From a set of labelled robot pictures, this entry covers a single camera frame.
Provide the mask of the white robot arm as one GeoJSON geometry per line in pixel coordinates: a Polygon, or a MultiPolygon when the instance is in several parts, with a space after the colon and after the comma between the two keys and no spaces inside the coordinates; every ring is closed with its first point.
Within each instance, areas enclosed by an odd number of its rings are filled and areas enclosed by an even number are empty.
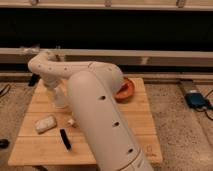
{"type": "Polygon", "coordinates": [[[114,95],[123,73],[112,63],[59,62],[43,50],[28,62],[48,88],[67,81],[67,101],[101,171],[154,171],[114,95]]]}

